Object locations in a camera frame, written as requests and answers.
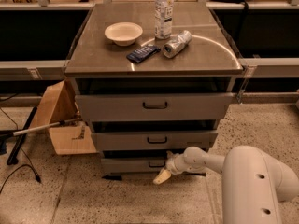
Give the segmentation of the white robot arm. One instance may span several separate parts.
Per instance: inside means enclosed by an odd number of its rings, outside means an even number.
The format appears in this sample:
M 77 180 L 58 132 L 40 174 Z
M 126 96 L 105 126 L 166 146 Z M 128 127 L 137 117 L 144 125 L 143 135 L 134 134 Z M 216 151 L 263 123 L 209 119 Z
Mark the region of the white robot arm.
M 278 204 L 299 194 L 295 171 L 251 146 L 235 147 L 225 156 L 198 147 L 187 147 L 181 154 L 168 152 L 165 167 L 153 183 L 205 168 L 221 175 L 223 224 L 282 224 Z

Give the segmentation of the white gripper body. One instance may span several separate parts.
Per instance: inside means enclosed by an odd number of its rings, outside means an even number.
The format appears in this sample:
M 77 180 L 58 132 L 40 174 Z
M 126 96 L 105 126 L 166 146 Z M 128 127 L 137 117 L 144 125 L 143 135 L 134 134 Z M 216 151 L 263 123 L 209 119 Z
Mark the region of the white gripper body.
M 166 169 L 170 171 L 172 175 L 182 174 L 187 170 L 187 163 L 184 160 L 182 154 L 174 154 L 174 156 L 166 161 Z

